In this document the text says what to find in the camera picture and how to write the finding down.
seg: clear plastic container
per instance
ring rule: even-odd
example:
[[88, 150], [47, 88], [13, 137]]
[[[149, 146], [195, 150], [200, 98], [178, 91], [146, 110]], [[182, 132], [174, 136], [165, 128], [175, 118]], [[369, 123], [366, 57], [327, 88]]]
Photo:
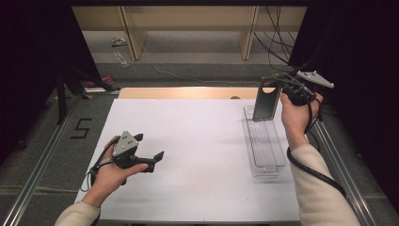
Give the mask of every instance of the clear plastic container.
[[286, 166], [273, 121], [252, 120], [254, 106], [244, 107], [242, 119], [249, 164], [253, 176], [278, 176]]

